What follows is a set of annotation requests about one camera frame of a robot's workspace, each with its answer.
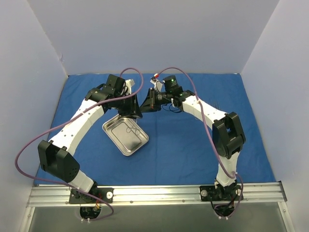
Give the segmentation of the stainless steel instrument tray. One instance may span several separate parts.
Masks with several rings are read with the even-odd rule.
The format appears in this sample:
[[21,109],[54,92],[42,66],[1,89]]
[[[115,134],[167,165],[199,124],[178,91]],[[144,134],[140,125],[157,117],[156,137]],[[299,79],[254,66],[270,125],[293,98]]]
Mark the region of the stainless steel instrument tray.
[[149,141],[149,136],[139,125],[140,134],[138,136],[132,132],[127,133],[126,129],[130,125],[128,118],[119,115],[115,115],[102,125],[103,131],[124,156],[133,155]]

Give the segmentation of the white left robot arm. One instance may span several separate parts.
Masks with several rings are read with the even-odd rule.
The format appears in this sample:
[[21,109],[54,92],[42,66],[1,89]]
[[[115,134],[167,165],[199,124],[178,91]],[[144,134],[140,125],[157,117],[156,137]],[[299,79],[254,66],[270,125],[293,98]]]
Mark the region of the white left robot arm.
[[116,109],[123,117],[142,117],[133,85],[132,79],[122,79],[119,84],[101,84],[91,89],[60,132],[38,145],[41,169],[80,190],[80,197],[87,203],[97,198],[97,184],[81,171],[74,153],[94,123],[108,110]]

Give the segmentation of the blue surgical drape cloth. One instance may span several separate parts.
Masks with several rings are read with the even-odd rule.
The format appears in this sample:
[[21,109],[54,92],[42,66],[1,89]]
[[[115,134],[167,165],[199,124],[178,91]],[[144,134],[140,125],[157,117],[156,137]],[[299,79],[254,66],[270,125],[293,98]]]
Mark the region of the blue surgical drape cloth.
[[[217,100],[220,110],[238,114],[246,143],[237,172],[245,183],[274,182],[258,125],[239,74],[178,74],[178,84],[196,90],[206,103]],[[116,115],[109,110],[88,131],[74,154],[81,170],[101,186],[213,184],[218,161],[203,123],[169,107],[145,113],[138,125],[149,141],[131,156],[124,156],[103,131]]]

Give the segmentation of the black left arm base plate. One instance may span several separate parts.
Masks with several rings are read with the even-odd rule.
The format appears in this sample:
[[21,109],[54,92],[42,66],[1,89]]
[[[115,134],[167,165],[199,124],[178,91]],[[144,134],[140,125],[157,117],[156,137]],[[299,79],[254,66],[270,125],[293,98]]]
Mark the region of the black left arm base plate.
[[94,190],[90,190],[89,193],[78,191],[77,189],[70,189],[70,204],[87,204],[87,203],[99,203],[98,199],[103,200],[106,203],[113,202],[114,188],[111,187],[96,187]]

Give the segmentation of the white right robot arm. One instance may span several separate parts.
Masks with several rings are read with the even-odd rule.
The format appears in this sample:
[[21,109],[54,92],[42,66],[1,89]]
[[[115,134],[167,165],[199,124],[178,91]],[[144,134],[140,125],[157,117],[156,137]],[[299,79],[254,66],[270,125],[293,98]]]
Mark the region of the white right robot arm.
[[226,199],[232,193],[231,185],[236,182],[237,161],[246,142],[239,116],[220,111],[197,98],[194,92],[181,88],[163,93],[150,88],[140,110],[156,112],[169,103],[202,121],[207,130],[211,129],[211,142],[219,162],[214,193],[217,198]]

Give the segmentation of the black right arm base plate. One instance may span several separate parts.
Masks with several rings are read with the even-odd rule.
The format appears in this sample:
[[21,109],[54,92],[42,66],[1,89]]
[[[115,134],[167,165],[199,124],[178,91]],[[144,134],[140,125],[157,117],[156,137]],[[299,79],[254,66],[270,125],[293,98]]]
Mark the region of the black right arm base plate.
[[210,201],[237,201],[243,200],[243,196],[240,196],[241,185],[233,183],[230,186],[223,187],[218,185],[205,185],[200,186],[200,198],[203,202]]

